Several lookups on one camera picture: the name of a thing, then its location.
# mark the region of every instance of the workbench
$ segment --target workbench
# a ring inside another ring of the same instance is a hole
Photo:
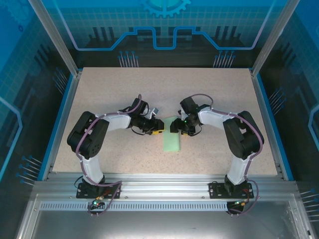
[[[211,95],[217,110],[251,113],[265,144],[249,174],[277,175],[249,69],[214,68],[84,68],[53,171],[81,172],[66,140],[84,111],[116,112],[142,94],[150,108],[158,108],[157,118],[164,119],[177,116],[179,102],[196,93]],[[205,97],[194,100],[198,105],[210,103]],[[108,132],[99,158],[104,173],[226,174],[232,153],[223,130],[203,125],[195,137],[180,136],[179,152],[163,151],[162,134],[141,136],[130,129]]]

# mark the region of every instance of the black bracket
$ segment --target black bracket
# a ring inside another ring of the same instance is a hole
[[[107,193],[106,195],[104,195],[104,199],[110,199],[115,193],[115,190],[117,189],[117,187],[118,185],[114,185],[111,187],[99,187],[99,191],[97,191],[97,190],[92,190],[92,188],[87,186],[87,184],[85,183],[79,183],[78,189],[76,192],[76,198],[95,199]],[[121,188],[119,189],[120,191],[116,192],[115,199],[120,198]]]
[[[209,183],[209,197],[210,199],[246,199],[247,194],[243,190],[247,189],[249,192],[249,198],[254,198],[251,183],[244,182],[236,186],[236,191],[230,195],[225,188],[225,183],[217,183],[216,181]]]

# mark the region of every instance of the green sponge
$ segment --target green sponge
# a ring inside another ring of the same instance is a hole
[[[168,117],[163,120],[165,124],[164,138],[164,152],[178,152],[179,151],[179,133],[171,133],[169,130],[170,124],[177,119],[176,116]]]

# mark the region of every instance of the speckled tabletop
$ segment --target speckled tabletop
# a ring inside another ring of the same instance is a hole
[[[176,116],[184,98],[205,93],[214,108],[249,111],[265,138],[262,153],[249,174],[276,175],[276,168],[248,69],[214,68],[84,68],[53,167],[56,172],[81,172],[66,139],[84,111],[116,112],[130,106],[138,94],[159,110],[157,118]],[[194,98],[198,105],[205,97]],[[99,153],[105,173],[226,174],[231,164],[225,132],[203,125],[195,137],[180,136],[180,152],[163,151],[163,135],[134,134],[130,129],[108,132]]]

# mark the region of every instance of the metal base plate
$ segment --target metal base plate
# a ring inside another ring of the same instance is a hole
[[[108,190],[110,192],[104,196],[104,199],[112,198],[116,189],[117,189],[117,185],[113,187],[105,187],[105,190],[103,192],[105,193]],[[115,199],[120,198],[120,193],[121,193],[121,188],[120,188],[120,192],[116,193]],[[88,188],[84,183],[79,183],[78,190],[76,192],[76,198],[95,199],[99,196],[101,195],[98,195],[97,192],[90,190],[90,188]]]
[[[235,193],[233,196],[229,196],[228,192],[224,187],[224,183],[212,182],[208,184],[209,189],[209,197],[210,199],[246,199],[247,194],[243,191],[244,189],[248,189],[249,198],[254,198],[253,188],[251,183],[245,183],[238,185],[240,187],[237,188],[238,193]]]

